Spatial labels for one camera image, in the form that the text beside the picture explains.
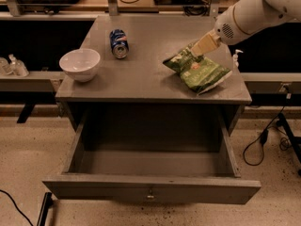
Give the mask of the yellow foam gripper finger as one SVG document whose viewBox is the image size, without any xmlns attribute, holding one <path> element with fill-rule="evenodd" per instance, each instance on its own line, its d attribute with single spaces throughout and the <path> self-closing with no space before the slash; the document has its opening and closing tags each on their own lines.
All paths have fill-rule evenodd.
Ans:
<svg viewBox="0 0 301 226">
<path fill-rule="evenodd" d="M 220 36 L 214 29 L 207 32 L 200 40 L 198 40 L 190 49 L 194 57 L 203 56 L 213 50 L 216 50 L 221 44 Z"/>
</svg>

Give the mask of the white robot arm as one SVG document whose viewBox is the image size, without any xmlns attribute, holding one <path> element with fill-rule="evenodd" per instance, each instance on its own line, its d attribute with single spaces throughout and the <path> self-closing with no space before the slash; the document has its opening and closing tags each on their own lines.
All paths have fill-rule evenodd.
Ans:
<svg viewBox="0 0 301 226">
<path fill-rule="evenodd" d="M 195 57 L 217 49 L 221 43 L 234 45 L 265 28 L 301 20 L 301 0 L 239 0 L 220 14 L 214 28 L 192 48 Z"/>
</svg>

